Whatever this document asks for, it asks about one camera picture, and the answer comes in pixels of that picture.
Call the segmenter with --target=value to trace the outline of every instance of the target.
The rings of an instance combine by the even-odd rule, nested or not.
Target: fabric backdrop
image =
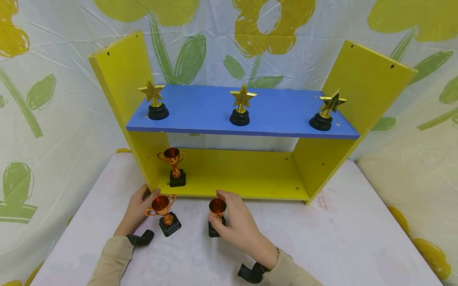
[[[455,0],[0,0],[0,285],[30,284],[126,147],[87,57],[139,29],[158,84],[320,90],[345,39],[418,69],[352,159],[438,277],[458,285],[457,9]],[[297,141],[169,140],[270,151]]]

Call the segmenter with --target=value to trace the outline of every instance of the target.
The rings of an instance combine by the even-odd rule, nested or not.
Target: black wrist strap
[[[246,267],[245,264],[242,263],[237,276],[242,277],[250,283],[257,284],[262,281],[262,275],[266,272],[269,272],[269,269],[257,262],[254,264],[253,269]]]
[[[138,235],[129,234],[127,236],[133,246],[148,245],[154,238],[154,233],[147,229],[140,237]]]

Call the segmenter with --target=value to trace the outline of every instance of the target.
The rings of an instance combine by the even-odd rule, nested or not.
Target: blue shelf board
[[[167,85],[161,92],[170,115],[148,118],[150,103],[143,101],[126,125],[128,131],[358,139],[359,134],[340,112],[332,113],[329,131],[319,131],[309,120],[323,104],[320,91],[248,88],[257,93],[248,108],[250,124],[229,121],[235,98],[229,91],[240,87]]]

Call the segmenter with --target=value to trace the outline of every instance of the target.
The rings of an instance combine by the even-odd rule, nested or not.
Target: trophy handle
[[[155,213],[154,215],[150,215],[149,212],[152,211],[152,210],[153,210],[153,208],[147,209],[147,210],[145,211],[145,216],[158,216],[158,214],[156,214],[156,213]]]
[[[169,196],[169,201],[170,201],[170,198],[173,198],[173,202],[170,203],[170,206],[172,206],[174,204],[174,202],[176,201],[176,195],[175,194],[171,194]]]
[[[164,152],[159,152],[159,153],[158,153],[158,158],[161,159],[162,161],[168,163],[168,161],[166,161],[165,159],[159,157],[159,155],[161,155],[161,154],[164,155]]]
[[[178,161],[178,163],[180,163],[181,161],[183,161],[183,159],[186,158],[186,156],[188,156],[188,154],[186,153],[186,151],[180,151],[180,154],[181,154],[181,153],[183,153],[184,156],[183,156],[183,158],[181,158],[181,159]]]

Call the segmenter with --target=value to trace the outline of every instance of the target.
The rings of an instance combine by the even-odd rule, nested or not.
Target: gold star
[[[161,91],[162,89],[165,87],[165,85],[160,85],[160,86],[156,86],[154,85],[148,78],[148,82],[146,83],[146,87],[139,87],[137,88],[139,91],[143,92],[144,94],[146,94],[146,102],[152,100],[152,99],[160,99],[160,100],[164,100],[161,96]]]
[[[248,92],[246,89],[246,84],[244,83],[240,91],[238,92],[230,92],[235,97],[234,106],[241,105],[241,109],[245,109],[243,107],[250,107],[249,100],[256,96],[256,93]]]
[[[339,90],[331,97],[320,97],[320,99],[324,101],[320,111],[332,110],[337,112],[337,106],[347,102],[345,98],[339,98]]]

